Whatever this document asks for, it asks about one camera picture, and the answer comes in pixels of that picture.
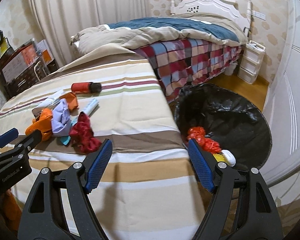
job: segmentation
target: black plastic bag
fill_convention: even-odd
[[[214,84],[185,86],[179,91],[174,119],[187,142],[187,131],[202,126],[206,137],[236,158],[235,169],[261,168],[271,151],[268,123],[243,96]]]

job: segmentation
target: checkered blanket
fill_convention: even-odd
[[[203,83],[222,73],[238,59],[241,47],[183,39],[158,41],[133,51],[149,60],[170,103],[178,97],[179,89],[187,82]]]

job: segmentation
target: striped mattress cover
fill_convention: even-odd
[[[114,151],[97,189],[89,194],[92,207],[109,239],[191,239],[205,214],[210,194],[200,188],[182,146],[178,128],[154,71],[137,54],[112,55],[46,77],[8,101],[0,111],[0,134],[15,127],[18,140],[32,123],[35,106],[74,82],[101,82],[99,108],[90,117],[94,135],[112,140]],[[83,109],[94,95],[79,96]],[[12,192],[25,203],[39,171],[68,168],[82,161],[72,147],[55,138],[40,143],[29,153],[32,173]],[[62,190],[69,228],[76,227]]]

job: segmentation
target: white headboard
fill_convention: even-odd
[[[175,0],[171,0],[171,14],[182,14],[187,12],[215,13],[237,23],[242,31],[248,36],[251,24],[251,0],[247,1],[246,18],[234,7],[235,0],[181,0],[176,6]]]

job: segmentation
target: floor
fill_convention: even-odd
[[[250,85],[239,78],[236,74],[226,76],[222,73],[209,80],[208,83],[213,83],[220,87],[236,92],[254,103],[261,111],[263,110],[269,83],[262,77],[258,76],[255,83]],[[175,105],[176,101],[169,104],[172,113],[174,113]]]

